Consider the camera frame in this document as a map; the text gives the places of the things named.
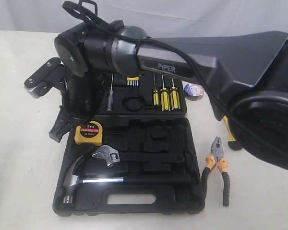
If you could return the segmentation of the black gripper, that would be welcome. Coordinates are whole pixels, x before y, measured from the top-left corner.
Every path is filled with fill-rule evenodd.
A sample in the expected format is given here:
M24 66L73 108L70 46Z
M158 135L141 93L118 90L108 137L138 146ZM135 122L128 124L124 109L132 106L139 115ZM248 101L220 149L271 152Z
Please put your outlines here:
M62 105L49 131L49 137L60 143L73 126L87 126L98 113L103 100L103 72L93 70L82 77L65 68L65 92Z

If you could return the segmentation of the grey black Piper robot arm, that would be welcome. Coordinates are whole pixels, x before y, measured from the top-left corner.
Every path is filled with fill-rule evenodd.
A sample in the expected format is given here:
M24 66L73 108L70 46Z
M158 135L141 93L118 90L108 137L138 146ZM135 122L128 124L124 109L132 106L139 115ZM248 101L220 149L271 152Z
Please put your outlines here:
M60 141L101 106L105 73L144 72L201 85L217 120L256 158L288 170L288 33L151 38L116 21L81 23L54 40L65 68L62 106L50 132Z

